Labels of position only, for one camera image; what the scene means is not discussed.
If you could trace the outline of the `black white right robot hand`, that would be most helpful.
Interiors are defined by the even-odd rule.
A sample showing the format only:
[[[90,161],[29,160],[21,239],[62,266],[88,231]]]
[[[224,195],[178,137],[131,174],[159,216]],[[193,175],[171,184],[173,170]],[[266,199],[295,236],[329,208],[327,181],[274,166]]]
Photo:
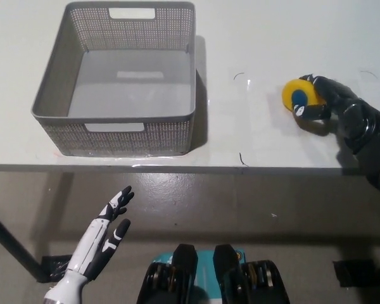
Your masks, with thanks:
[[[307,74],[301,76],[313,85],[314,93],[324,104],[293,106],[294,116],[308,121],[329,120],[336,115],[341,127],[346,145],[354,155],[363,148],[368,141],[373,111],[366,102],[359,98],[348,86],[324,76]]]

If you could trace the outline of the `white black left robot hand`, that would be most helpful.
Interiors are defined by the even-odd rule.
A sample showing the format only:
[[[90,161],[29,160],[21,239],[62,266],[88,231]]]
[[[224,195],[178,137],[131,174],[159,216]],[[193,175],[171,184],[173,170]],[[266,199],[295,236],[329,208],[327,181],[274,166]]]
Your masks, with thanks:
[[[127,186],[105,204],[80,239],[65,275],[45,294],[44,303],[82,303],[83,288],[104,270],[129,230],[130,220],[125,218],[108,234],[110,224],[127,211],[133,197],[132,187]]]

